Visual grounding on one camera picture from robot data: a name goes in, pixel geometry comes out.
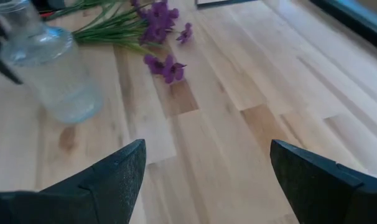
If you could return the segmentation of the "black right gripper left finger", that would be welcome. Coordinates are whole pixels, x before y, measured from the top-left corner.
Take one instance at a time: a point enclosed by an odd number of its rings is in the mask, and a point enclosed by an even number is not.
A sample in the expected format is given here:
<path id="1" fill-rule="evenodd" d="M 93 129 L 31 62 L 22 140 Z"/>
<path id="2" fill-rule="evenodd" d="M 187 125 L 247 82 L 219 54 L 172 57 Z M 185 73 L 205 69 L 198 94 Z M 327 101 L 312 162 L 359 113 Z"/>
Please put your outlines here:
<path id="1" fill-rule="evenodd" d="M 39 192 L 0 192 L 0 224 L 129 224 L 145 166 L 137 139 Z"/>

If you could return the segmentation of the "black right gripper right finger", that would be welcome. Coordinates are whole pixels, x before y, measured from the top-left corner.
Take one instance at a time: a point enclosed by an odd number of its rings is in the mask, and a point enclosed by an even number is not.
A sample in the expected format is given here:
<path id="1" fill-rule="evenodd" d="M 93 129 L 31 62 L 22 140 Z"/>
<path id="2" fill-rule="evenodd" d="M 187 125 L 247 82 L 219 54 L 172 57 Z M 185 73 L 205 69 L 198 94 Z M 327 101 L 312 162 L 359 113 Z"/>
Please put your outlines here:
<path id="1" fill-rule="evenodd" d="M 274 139 L 270 159 L 300 224 L 377 224 L 377 178 Z"/>

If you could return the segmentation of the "ribbed clear glass vase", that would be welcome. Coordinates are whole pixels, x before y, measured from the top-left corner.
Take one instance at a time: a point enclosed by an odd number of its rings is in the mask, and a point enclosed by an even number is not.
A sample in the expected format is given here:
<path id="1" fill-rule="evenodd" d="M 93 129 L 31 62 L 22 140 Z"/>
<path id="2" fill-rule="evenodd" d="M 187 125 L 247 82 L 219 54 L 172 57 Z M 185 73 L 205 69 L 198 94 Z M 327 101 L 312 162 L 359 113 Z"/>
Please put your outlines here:
<path id="1" fill-rule="evenodd" d="M 71 32 L 48 26 L 30 0 L 0 0 L 0 26 L 0 61 L 55 119 L 79 123 L 100 110 L 100 91 Z"/>

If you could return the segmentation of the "purple artificial flower stem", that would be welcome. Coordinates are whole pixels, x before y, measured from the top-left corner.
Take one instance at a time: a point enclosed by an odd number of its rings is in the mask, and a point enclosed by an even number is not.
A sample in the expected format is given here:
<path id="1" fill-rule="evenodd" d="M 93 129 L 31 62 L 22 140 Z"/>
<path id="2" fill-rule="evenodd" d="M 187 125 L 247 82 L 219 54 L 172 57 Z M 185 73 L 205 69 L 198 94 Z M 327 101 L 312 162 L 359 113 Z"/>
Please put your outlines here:
<path id="1" fill-rule="evenodd" d="M 124 3 L 111 0 L 102 15 L 73 32 L 81 44 L 114 44 L 144 54 L 143 62 L 151 74 L 160 76 L 167 84 L 184 79 L 185 64 L 171 54 L 164 60 L 145 49 L 161 47 L 167 36 L 175 32 L 175 20 L 180 16 L 177 8 L 171 9 L 168 0 L 129 0 L 130 8 L 122 10 Z"/>

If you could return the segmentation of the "black table frame rails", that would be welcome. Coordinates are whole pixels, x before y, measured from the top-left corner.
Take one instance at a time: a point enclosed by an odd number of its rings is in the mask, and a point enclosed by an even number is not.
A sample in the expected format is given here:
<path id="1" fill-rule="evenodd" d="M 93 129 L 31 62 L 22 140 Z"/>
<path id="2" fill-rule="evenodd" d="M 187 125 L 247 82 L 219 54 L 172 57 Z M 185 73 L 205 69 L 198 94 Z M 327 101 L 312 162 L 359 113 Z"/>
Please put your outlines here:
<path id="1" fill-rule="evenodd" d="M 309 0 L 377 48 L 377 0 Z"/>

